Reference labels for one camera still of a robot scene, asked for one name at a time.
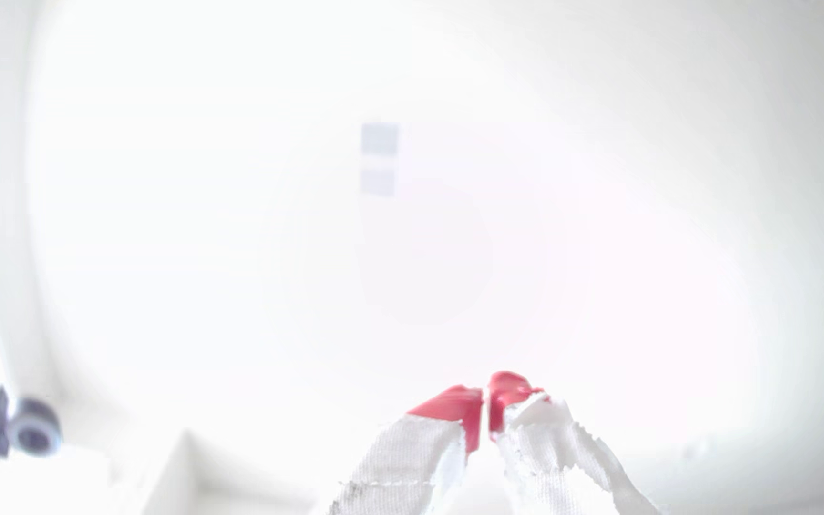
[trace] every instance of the white surface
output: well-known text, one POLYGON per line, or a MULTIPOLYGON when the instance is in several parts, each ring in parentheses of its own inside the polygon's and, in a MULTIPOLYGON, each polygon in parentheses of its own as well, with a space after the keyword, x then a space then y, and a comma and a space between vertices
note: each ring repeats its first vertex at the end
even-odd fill
POLYGON ((307 510, 218 492, 200 495, 193 515, 306 515, 307 510))
POLYGON ((39 272, 67 391, 186 420, 208 485, 310 495, 514 369, 676 512, 824 491, 824 2, 62 0, 32 55, 0 293, 39 272))

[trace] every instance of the red fingertip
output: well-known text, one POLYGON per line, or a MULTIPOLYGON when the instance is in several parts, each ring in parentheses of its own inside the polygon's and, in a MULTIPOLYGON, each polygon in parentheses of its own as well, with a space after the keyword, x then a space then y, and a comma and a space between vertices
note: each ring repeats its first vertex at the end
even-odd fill
POLYGON ((479 448, 482 404, 482 389, 457 385, 409 410, 408 413, 442 421, 460 421, 466 433, 466 452, 471 453, 479 448))
POLYGON ((505 425, 505 408, 511 404, 526 401, 534 393, 544 391, 542 388, 533 388, 525 377, 502 370, 492 375, 488 385, 489 392, 489 431, 499 433, 505 425))

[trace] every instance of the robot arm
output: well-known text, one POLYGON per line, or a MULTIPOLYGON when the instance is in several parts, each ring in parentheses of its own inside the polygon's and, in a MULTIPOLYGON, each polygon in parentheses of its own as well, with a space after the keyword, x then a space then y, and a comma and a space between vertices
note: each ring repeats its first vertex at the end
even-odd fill
POLYGON ((0 459, 6 458, 12 447, 31 455, 50 455, 61 443, 59 421, 49 406, 33 399, 18 399, 9 415, 8 395, 0 387, 0 459))

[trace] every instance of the white fabric cover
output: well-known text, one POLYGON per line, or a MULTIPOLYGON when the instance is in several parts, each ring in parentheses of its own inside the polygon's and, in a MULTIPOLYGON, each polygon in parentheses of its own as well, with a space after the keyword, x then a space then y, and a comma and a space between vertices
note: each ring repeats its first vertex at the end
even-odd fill
POLYGON ((463 482, 465 467, 459 422, 404 415, 377 436, 351 475, 311 514, 432 513, 463 482))
POLYGON ((518 515, 648 515, 659 511, 632 485, 609 447, 563 402, 534 393, 505 409, 497 436, 518 515))

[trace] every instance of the gray square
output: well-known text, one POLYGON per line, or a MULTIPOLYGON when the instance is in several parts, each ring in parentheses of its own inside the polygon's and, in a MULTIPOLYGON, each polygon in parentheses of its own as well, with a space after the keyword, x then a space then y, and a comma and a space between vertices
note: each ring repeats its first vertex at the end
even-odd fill
POLYGON ((364 154, 395 156, 399 151, 399 124, 362 124, 360 134, 360 151, 364 154))
POLYGON ((360 192, 381 197, 392 197, 396 174, 393 170, 361 170, 360 192))

